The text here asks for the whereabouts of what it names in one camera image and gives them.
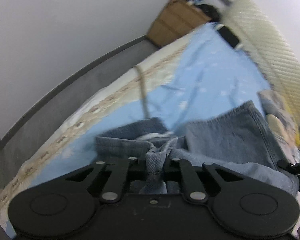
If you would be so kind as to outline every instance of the metal rivet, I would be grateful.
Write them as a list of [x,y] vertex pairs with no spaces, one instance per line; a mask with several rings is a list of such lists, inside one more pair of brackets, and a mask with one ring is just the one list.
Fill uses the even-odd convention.
[[157,200],[155,200],[155,199],[152,199],[152,200],[150,200],[150,202],[149,202],[150,204],[157,204],[158,203],[158,201]]
[[115,200],[118,198],[118,194],[115,192],[106,192],[102,194],[102,198],[105,200]]
[[203,200],[206,198],[206,194],[200,191],[195,191],[190,194],[190,198],[194,200]]

